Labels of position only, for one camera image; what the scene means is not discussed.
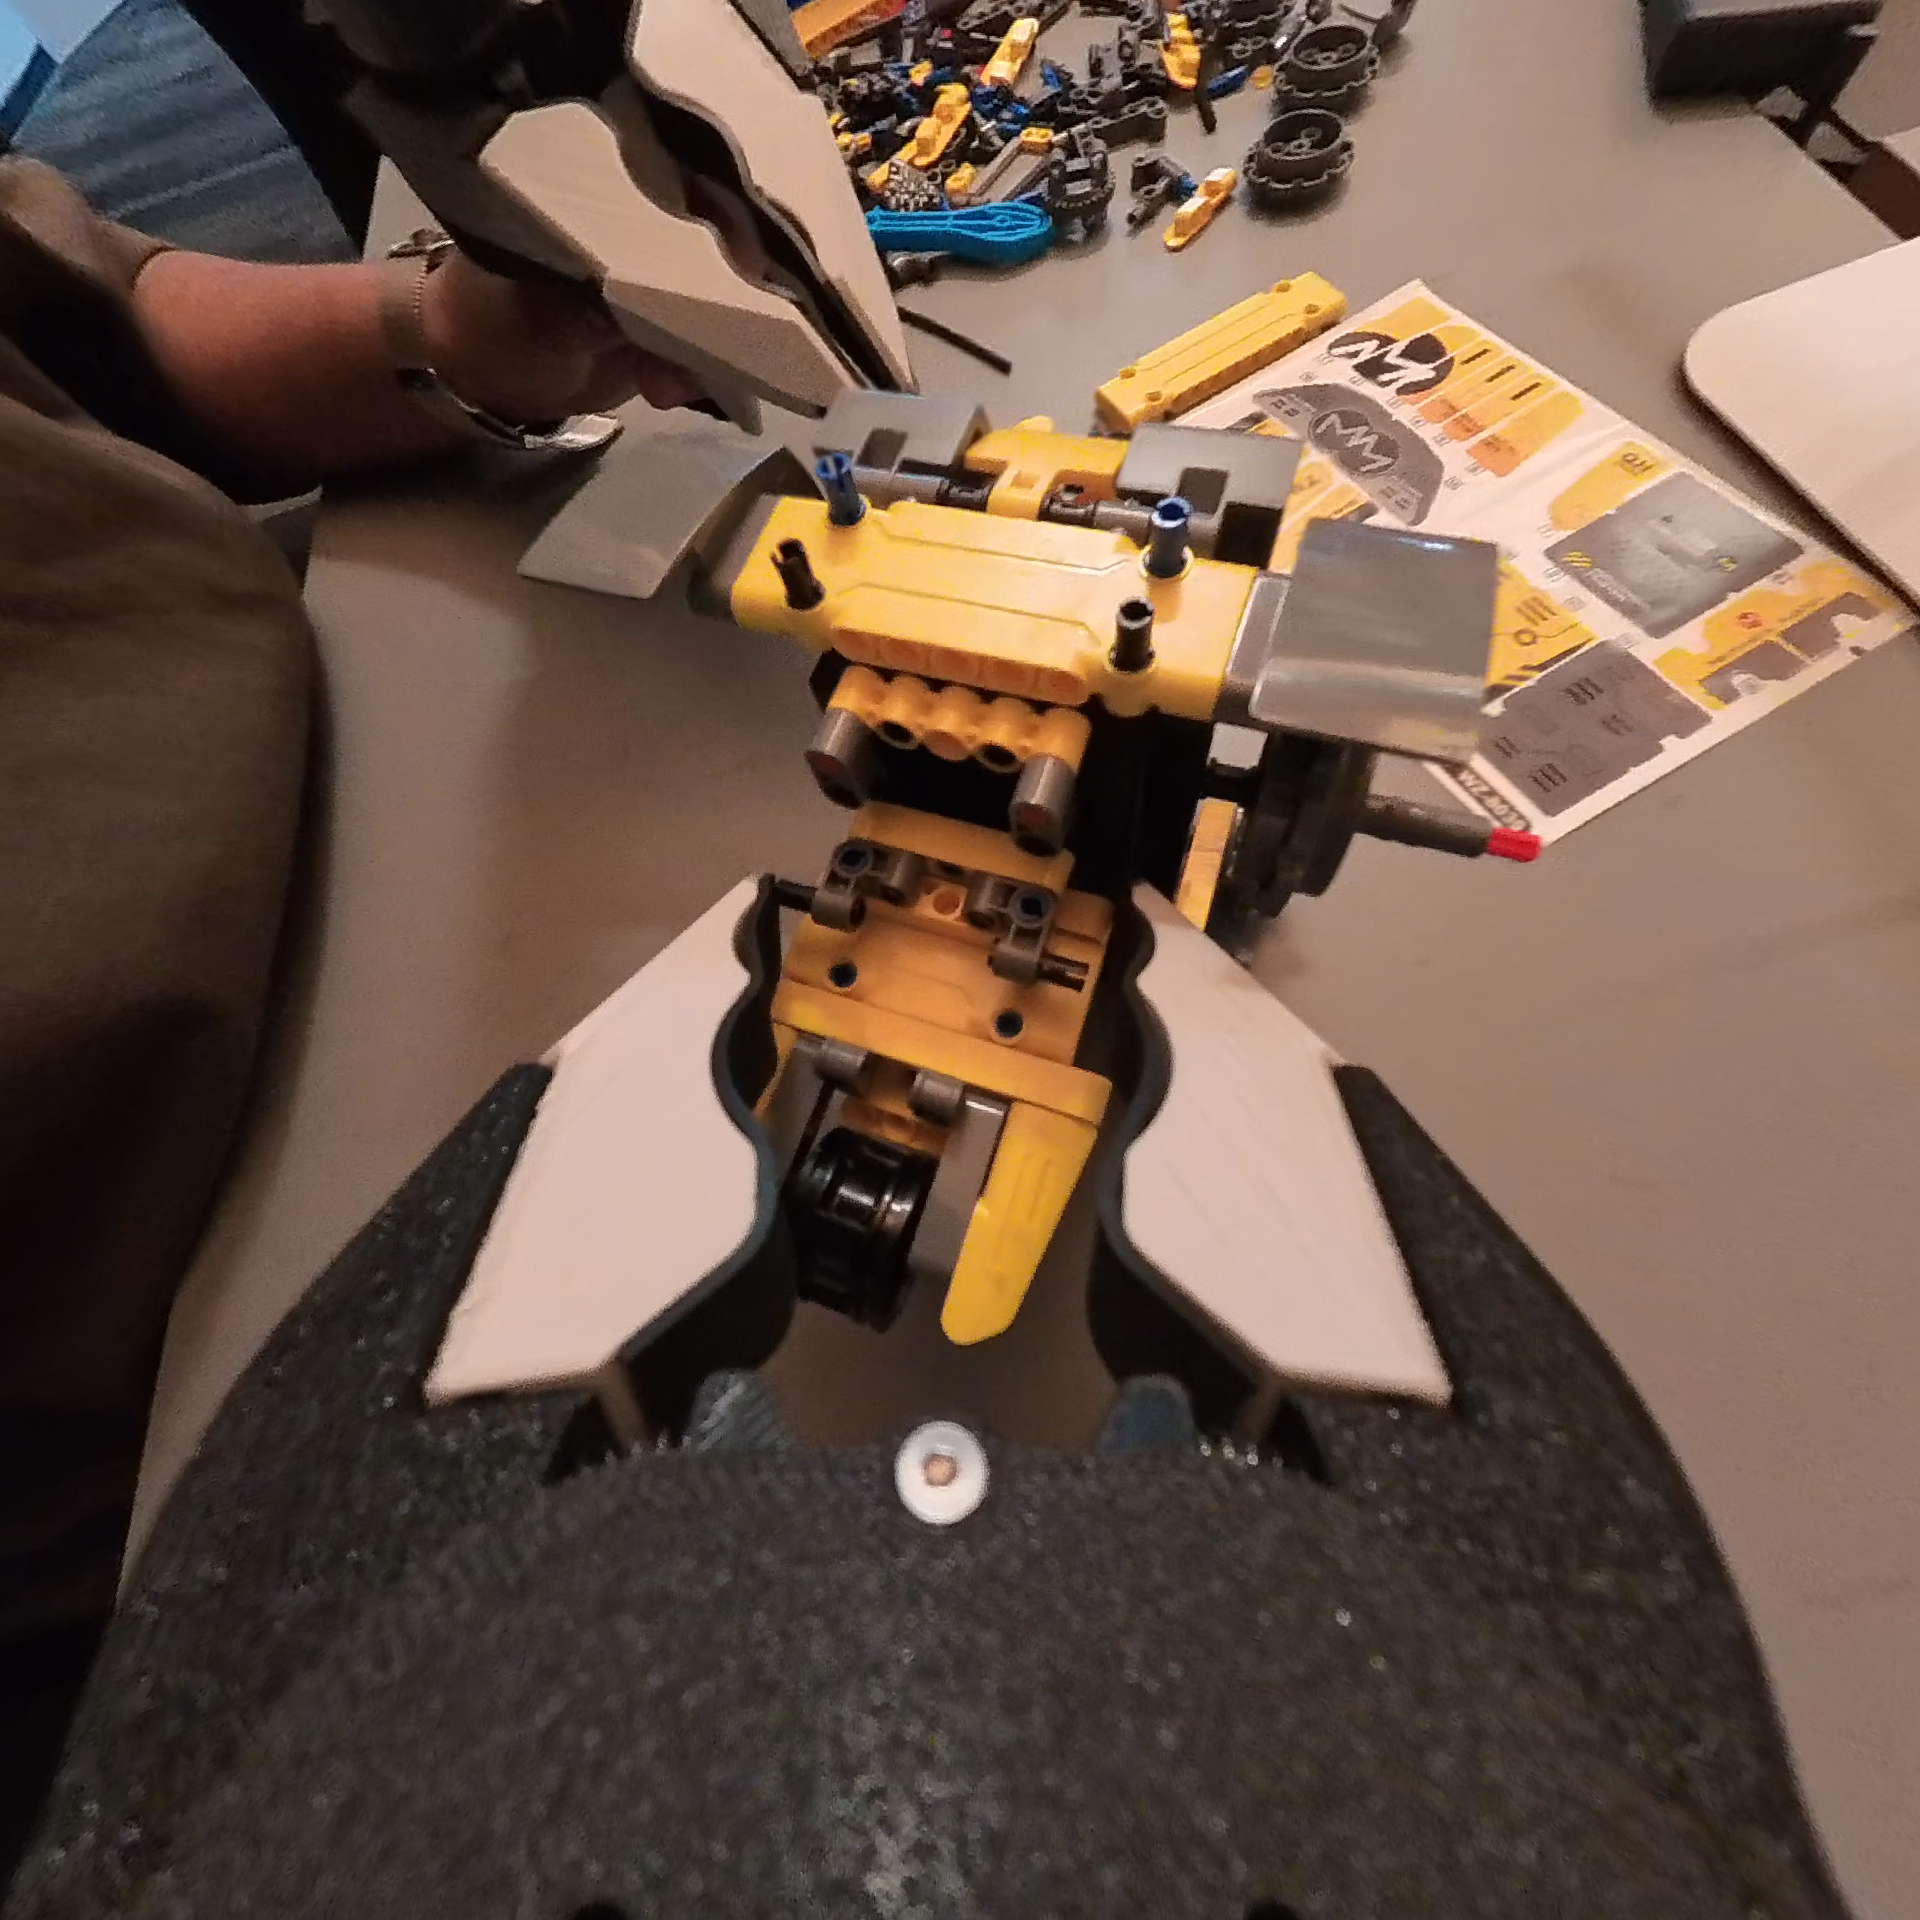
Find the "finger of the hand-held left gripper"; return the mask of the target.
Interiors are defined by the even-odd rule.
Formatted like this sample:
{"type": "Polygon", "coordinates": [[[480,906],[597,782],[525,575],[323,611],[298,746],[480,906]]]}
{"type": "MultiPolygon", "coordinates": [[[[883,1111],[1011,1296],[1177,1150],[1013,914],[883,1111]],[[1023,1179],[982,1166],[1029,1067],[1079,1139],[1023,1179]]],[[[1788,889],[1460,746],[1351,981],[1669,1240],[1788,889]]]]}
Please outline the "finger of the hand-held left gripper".
{"type": "Polygon", "coordinates": [[[734,416],[826,416],[863,384],[795,257],[739,188],[726,144],[630,73],[604,101],[519,112],[484,173],[587,261],[617,327],[693,371],[734,416]]]}
{"type": "Polygon", "coordinates": [[[896,292],[866,232],[809,59],[777,2],[632,2],[625,66],[655,103],[717,132],[739,188],[779,232],[819,321],[871,386],[915,386],[896,292]]]}

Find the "silver wristwatch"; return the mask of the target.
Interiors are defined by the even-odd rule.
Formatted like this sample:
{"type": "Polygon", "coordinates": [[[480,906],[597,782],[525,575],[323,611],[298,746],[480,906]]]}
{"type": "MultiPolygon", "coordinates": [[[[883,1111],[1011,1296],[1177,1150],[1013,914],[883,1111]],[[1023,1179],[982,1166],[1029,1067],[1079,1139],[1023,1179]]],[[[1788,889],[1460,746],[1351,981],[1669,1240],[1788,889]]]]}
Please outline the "silver wristwatch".
{"type": "Polygon", "coordinates": [[[622,423],[613,416],[575,413],[564,419],[514,423],[471,403],[440,376],[423,335],[423,288],[446,254],[451,235],[431,225],[388,247],[379,261],[379,335],[388,368],[414,413],[466,440],[484,440],[503,452],[600,452],[618,440],[622,423]]]}

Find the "flat yellow brick panel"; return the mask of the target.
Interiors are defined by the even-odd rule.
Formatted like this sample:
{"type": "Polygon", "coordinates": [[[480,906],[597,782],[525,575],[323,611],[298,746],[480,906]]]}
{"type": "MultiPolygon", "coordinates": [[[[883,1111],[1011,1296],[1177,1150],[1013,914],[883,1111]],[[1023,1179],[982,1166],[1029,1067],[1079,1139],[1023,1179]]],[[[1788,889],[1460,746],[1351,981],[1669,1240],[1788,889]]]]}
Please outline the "flat yellow brick panel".
{"type": "Polygon", "coordinates": [[[1283,362],[1345,313],[1345,292],[1326,276],[1278,279],[1161,346],[1137,349],[1091,390],[1098,428],[1129,436],[1141,423],[1180,419],[1250,371],[1283,362]]]}

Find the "white book stand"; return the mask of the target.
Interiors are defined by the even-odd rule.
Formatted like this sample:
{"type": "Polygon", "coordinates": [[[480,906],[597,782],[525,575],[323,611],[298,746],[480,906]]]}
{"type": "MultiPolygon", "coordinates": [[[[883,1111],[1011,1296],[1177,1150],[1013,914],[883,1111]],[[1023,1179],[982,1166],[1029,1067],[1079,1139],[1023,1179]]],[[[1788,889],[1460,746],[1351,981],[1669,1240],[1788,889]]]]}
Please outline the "white book stand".
{"type": "Polygon", "coordinates": [[[1684,378],[1915,606],[1915,238],[1717,312],[1684,378]]]}

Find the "yellow toy brick vehicle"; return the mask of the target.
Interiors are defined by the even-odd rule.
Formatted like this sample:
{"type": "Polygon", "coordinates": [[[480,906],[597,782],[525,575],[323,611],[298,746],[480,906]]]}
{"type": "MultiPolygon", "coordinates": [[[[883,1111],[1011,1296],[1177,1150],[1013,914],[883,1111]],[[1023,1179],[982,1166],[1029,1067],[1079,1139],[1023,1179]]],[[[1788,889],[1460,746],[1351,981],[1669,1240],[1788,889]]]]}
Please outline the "yellow toy brick vehicle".
{"type": "Polygon", "coordinates": [[[1091,1166],[1089,1051],[1136,883],[1223,951],[1323,895],[1381,756],[1460,771],[1497,546],[1323,522],[1271,546],[1300,446],[1141,423],[1066,436],[840,392],[813,470],[734,425],[613,446],[519,573],[789,637],[807,767],[849,809],[772,989],[801,1296],[1007,1333],[1091,1166]]]}

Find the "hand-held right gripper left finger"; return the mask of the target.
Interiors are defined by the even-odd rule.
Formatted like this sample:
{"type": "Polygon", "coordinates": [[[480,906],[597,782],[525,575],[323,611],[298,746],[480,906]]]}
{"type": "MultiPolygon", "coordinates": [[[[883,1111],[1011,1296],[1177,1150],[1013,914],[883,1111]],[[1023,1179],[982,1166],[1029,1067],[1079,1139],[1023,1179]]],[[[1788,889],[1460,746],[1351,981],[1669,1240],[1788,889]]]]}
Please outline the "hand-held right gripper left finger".
{"type": "Polygon", "coordinates": [[[777,1351],[777,981],[777,882],[743,876],[544,1051],[425,1404],[580,1387],[613,1437],[666,1437],[712,1371],[777,1351]]]}

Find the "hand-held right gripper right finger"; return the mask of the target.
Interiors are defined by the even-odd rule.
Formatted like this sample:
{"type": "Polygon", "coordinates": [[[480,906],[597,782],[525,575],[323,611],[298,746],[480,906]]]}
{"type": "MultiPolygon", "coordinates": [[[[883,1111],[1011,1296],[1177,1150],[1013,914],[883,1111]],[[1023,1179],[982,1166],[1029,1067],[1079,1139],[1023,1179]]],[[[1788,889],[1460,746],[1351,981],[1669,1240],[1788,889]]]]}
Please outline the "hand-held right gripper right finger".
{"type": "Polygon", "coordinates": [[[1338,1067],[1154,883],[1098,981],[1098,1362],[1177,1382],[1204,1433],[1260,1390],[1448,1406],[1338,1067]]]}

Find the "thin black axle rod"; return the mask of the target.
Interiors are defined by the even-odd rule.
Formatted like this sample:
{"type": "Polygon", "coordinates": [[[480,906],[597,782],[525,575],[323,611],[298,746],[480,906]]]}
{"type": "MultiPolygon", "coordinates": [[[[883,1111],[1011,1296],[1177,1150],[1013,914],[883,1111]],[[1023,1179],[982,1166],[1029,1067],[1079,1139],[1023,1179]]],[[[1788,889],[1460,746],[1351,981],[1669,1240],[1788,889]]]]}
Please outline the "thin black axle rod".
{"type": "Polygon", "coordinates": [[[933,313],[927,313],[927,312],[915,312],[915,307],[907,307],[907,304],[903,304],[903,307],[899,307],[899,321],[903,321],[907,329],[914,329],[914,331],[927,335],[927,339],[937,339],[937,342],[944,342],[949,349],[957,349],[957,354],[962,354],[962,359],[986,366],[986,368],[997,371],[997,376],[1011,376],[1011,368],[1013,368],[1013,362],[1011,362],[1003,349],[997,349],[997,346],[987,346],[987,342],[966,335],[962,329],[957,329],[957,327],[949,327],[949,321],[940,321],[940,317],[933,317],[933,313]]]}

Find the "yellow sticker sheet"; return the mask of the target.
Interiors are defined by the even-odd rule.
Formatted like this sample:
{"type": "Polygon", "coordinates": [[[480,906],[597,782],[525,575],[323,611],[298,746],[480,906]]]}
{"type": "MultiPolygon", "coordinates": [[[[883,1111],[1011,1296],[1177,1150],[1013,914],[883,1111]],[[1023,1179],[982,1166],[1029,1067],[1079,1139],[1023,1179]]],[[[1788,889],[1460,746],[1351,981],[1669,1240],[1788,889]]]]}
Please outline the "yellow sticker sheet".
{"type": "Polygon", "coordinates": [[[1419,279],[1180,423],[1300,440],[1276,568],[1313,520],[1502,546],[1484,736],[1437,782],[1542,844],[1915,637],[1871,568],[1419,279]]]}

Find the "person's left forearm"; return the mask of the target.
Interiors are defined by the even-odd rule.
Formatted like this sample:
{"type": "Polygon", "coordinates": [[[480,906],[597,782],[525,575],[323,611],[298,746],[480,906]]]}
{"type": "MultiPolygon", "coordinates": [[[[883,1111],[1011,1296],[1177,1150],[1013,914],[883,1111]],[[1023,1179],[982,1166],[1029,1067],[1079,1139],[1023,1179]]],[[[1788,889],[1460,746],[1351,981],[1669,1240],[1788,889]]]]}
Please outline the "person's left forearm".
{"type": "Polygon", "coordinates": [[[390,288],[371,265],[157,249],[133,317],[192,434],[250,483],[305,495],[458,445],[397,378],[390,288]]]}

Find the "blue brick separator tool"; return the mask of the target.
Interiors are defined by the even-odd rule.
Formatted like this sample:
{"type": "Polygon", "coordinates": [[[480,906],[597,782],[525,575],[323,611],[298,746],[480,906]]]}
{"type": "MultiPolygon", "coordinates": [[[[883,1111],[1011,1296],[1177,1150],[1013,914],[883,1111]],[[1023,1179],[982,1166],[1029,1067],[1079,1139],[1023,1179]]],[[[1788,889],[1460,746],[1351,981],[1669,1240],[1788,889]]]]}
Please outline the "blue brick separator tool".
{"type": "Polygon", "coordinates": [[[927,254],[1000,273],[1050,254],[1053,213],[1034,200],[871,208],[866,232],[883,257],[927,254]]]}

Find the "person's left hand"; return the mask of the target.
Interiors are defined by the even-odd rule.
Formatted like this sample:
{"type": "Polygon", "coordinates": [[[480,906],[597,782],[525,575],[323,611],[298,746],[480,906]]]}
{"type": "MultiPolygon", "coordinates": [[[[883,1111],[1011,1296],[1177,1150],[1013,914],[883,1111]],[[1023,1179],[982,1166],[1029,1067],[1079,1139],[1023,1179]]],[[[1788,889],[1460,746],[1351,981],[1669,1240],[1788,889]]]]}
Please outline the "person's left hand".
{"type": "Polygon", "coordinates": [[[717,416],[703,378],[625,339],[580,285],[503,279],[454,249],[423,276],[414,312],[431,368],[493,419],[534,425],[625,402],[717,416]]]}

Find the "pile of small brick parts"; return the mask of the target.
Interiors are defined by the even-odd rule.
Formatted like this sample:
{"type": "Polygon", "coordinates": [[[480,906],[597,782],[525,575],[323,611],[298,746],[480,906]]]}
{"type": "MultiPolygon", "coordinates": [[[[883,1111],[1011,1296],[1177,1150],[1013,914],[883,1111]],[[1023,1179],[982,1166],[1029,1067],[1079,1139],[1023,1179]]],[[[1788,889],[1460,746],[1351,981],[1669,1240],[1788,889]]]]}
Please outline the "pile of small brick parts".
{"type": "MultiPolygon", "coordinates": [[[[792,2],[871,208],[1034,200],[1053,249],[1111,222],[1188,249],[1237,200],[1331,200],[1414,2],[792,2]]],[[[878,254],[896,288],[962,261],[878,254]]]]}

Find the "dark grey axle rod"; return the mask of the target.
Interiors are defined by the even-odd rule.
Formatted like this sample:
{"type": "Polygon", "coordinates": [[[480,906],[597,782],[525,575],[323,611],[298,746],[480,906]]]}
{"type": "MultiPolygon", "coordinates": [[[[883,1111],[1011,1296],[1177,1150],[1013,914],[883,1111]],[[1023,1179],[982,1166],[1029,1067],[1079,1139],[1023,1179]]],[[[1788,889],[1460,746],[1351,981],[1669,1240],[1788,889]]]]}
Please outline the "dark grey axle rod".
{"type": "Polygon", "coordinates": [[[1533,862],[1542,853],[1539,835],[1527,826],[1502,826],[1486,817],[1448,814],[1424,802],[1405,802],[1392,793],[1373,793],[1357,809],[1357,835],[1407,844],[1420,853],[1448,853],[1456,859],[1508,859],[1533,862]]]}

